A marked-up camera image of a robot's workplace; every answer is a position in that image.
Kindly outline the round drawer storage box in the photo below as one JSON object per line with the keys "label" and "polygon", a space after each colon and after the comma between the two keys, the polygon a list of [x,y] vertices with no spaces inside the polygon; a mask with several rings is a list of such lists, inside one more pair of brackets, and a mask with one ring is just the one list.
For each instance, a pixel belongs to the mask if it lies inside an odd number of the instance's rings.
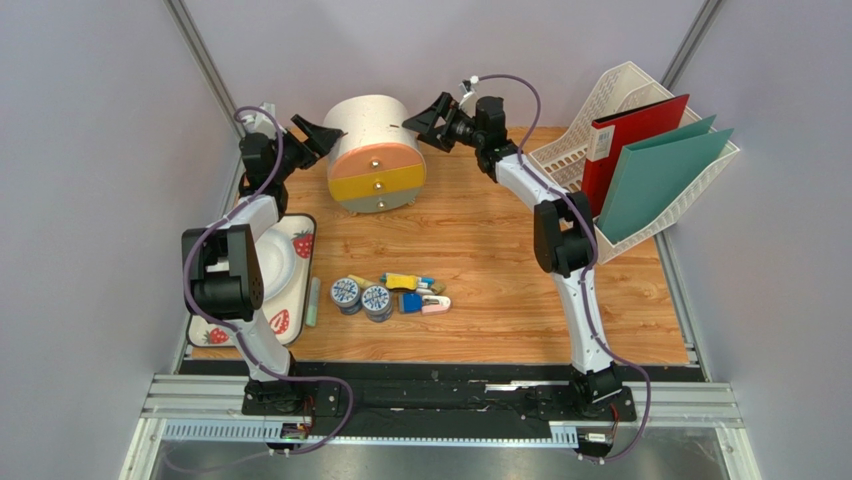
{"label": "round drawer storage box", "polygon": [[426,163],[415,135],[402,127],[408,116],[398,99],[380,94],[343,100],[323,125],[343,136],[328,155],[331,197],[353,213],[372,214],[415,203],[426,180]]}

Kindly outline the teal file folder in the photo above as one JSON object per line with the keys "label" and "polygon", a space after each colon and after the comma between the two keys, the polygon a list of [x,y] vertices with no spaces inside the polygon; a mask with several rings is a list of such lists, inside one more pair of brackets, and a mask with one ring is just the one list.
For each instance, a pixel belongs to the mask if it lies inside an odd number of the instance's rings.
{"label": "teal file folder", "polygon": [[734,133],[713,116],[621,150],[596,226],[617,244],[651,224],[708,166]]}

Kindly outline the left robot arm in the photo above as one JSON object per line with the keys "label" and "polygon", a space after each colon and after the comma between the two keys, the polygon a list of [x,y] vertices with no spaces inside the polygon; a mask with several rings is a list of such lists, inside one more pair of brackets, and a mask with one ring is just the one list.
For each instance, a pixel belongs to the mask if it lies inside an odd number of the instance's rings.
{"label": "left robot arm", "polygon": [[233,118],[245,129],[239,200],[209,226],[182,234],[183,297],[189,312],[223,330],[246,362],[243,414],[300,415],[309,380],[293,375],[293,355],[266,318],[256,242],[286,212],[287,178],[329,155],[344,132],[295,115],[291,121],[304,135],[298,138],[263,107],[240,107]]}

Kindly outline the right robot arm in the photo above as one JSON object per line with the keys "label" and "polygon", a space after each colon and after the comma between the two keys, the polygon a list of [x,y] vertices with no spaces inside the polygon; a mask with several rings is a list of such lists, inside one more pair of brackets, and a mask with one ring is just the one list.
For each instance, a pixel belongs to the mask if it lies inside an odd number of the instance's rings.
{"label": "right robot arm", "polygon": [[587,418],[615,414],[623,380],[594,291],[597,241],[587,196],[567,191],[532,166],[509,137],[500,97],[478,99],[468,114],[444,92],[402,126],[444,152],[456,144],[473,148],[480,170],[531,210],[535,258],[554,281],[569,328],[575,409]]}

